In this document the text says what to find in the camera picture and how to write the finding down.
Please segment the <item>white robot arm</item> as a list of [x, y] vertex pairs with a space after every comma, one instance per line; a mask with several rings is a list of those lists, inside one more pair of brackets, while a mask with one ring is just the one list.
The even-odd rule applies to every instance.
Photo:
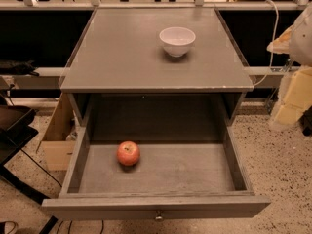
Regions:
[[312, 106], [312, 5], [309, 5], [267, 50], [274, 54], [288, 54], [300, 68], [285, 75], [280, 84], [270, 126], [281, 131], [292, 127]]

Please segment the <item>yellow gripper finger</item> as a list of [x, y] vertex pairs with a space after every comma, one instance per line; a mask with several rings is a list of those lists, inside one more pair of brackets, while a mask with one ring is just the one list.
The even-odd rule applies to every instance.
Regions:
[[291, 26], [288, 27], [278, 38], [267, 46], [267, 51], [274, 54], [288, 54], [290, 52], [292, 30], [293, 28]]

